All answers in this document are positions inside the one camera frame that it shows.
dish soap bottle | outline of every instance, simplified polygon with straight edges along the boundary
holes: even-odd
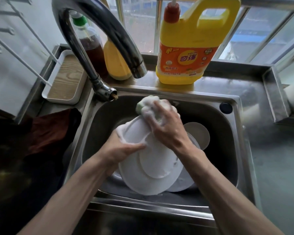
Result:
[[[203,76],[213,55],[230,31],[240,0],[197,0],[181,17],[179,4],[164,11],[156,75],[164,84],[192,84]],[[214,17],[206,9],[225,9]]]
[[[108,9],[110,9],[107,0],[100,1]],[[103,53],[105,56],[108,73],[112,78],[122,81],[132,76],[132,73],[124,58],[122,57],[121,53],[109,38],[103,47]]]
[[[76,11],[71,11],[70,15],[75,26],[75,33],[85,49],[90,62],[100,77],[105,78],[108,76],[108,71],[100,36],[93,27],[89,26],[85,16]]]

forearm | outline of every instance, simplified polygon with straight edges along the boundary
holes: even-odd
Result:
[[[209,201],[224,234],[283,234],[210,163],[202,150],[192,148],[179,157]]]
[[[51,197],[19,235],[71,234],[105,178],[106,168],[95,154]]]

red bottle cap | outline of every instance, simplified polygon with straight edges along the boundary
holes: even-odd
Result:
[[[172,3],[170,2],[165,8],[163,20],[168,23],[176,23],[180,19],[180,13],[180,5],[175,3],[175,6],[172,6]]]

chrome faucet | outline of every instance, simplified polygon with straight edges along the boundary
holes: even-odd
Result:
[[[95,71],[73,30],[70,21],[70,10],[85,15],[106,33],[120,51],[134,78],[145,76],[147,69],[133,39],[118,19],[99,0],[52,0],[52,10],[64,38],[88,74],[88,78],[92,82],[92,88],[100,100],[114,100],[117,91],[109,87]]]

sink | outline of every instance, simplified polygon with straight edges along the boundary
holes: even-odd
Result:
[[[240,100],[221,94],[178,94],[148,89],[122,89],[119,98],[112,102],[91,100],[89,113],[75,150],[74,171],[95,154],[119,125],[137,117],[136,104],[145,96],[158,95],[168,99],[181,115],[182,122],[198,122],[210,133],[210,144],[204,150],[208,159],[251,202],[254,201],[248,147],[240,122]],[[233,107],[230,114],[220,111],[220,103]],[[129,189],[121,177],[114,173],[107,178],[96,193],[88,209],[112,212],[156,212],[174,215],[179,221],[215,227],[208,201],[196,186],[181,192],[163,192],[155,196],[143,196]]]

